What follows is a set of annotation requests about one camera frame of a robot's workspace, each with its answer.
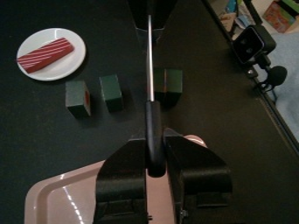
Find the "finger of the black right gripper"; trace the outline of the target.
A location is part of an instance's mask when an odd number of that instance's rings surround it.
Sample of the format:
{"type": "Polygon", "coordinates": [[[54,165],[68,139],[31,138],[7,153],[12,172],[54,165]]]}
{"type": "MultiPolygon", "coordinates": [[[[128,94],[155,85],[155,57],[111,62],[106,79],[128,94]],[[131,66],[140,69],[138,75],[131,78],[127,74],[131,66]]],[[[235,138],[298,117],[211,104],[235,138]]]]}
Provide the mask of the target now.
{"type": "Polygon", "coordinates": [[[135,21],[139,43],[147,42],[148,22],[152,22],[152,40],[156,42],[163,35],[166,22],[178,0],[127,0],[127,3],[135,21]]]}

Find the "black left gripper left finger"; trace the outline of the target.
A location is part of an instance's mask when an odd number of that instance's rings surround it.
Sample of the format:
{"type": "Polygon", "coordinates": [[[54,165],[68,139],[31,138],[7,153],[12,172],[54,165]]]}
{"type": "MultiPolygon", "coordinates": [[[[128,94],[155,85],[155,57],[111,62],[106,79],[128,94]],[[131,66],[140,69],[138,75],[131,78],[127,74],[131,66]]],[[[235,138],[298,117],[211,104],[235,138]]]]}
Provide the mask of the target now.
{"type": "Polygon", "coordinates": [[[96,178],[92,224],[147,224],[146,141],[130,140],[106,160],[96,178]]]}

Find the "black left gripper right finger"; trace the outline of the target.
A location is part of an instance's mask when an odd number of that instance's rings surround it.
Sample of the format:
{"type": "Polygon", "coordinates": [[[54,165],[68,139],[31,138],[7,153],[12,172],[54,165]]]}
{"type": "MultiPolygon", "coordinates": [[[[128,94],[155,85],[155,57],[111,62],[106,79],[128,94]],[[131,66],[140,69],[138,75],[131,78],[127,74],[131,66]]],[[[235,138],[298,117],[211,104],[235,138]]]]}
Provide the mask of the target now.
{"type": "Polygon", "coordinates": [[[163,132],[176,224],[234,224],[230,168],[204,146],[163,132]]]}

